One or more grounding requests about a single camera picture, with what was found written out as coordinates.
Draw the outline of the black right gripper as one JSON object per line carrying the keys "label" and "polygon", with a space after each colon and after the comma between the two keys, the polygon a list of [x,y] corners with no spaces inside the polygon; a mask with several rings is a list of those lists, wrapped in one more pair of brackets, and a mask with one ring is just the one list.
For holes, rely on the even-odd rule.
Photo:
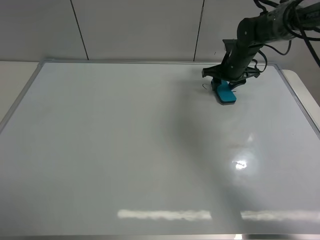
{"label": "black right gripper", "polygon": [[250,67],[255,55],[260,50],[260,45],[243,45],[235,39],[224,39],[225,55],[221,64],[203,68],[202,77],[212,77],[211,88],[215,92],[223,81],[228,81],[229,89],[244,85],[247,78],[258,77],[260,70],[257,66]]}

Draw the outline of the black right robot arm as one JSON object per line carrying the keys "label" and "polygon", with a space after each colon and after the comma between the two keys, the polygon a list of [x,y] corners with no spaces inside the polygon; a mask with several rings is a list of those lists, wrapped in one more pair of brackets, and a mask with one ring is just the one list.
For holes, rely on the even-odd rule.
{"label": "black right robot arm", "polygon": [[307,36],[307,31],[320,31],[320,4],[314,3],[301,7],[299,0],[286,0],[275,3],[270,0],[257,0],[255,4],[262,9],[259,16],[244,18],[237,27],[236,39],[223,40],[226,53],[221,64],[203,68],[202,77],[211,77],[214,83],[221,85],[226,81],[232,89],[246,83],[248,78],[257,78],[262,71],[257,66],[250,67],[255,62],[256,54],[263,58],[261,51],[270,43],[302,39],[313,59],[318,64],[318,57],[312,42],[318,42],[318,37]]}

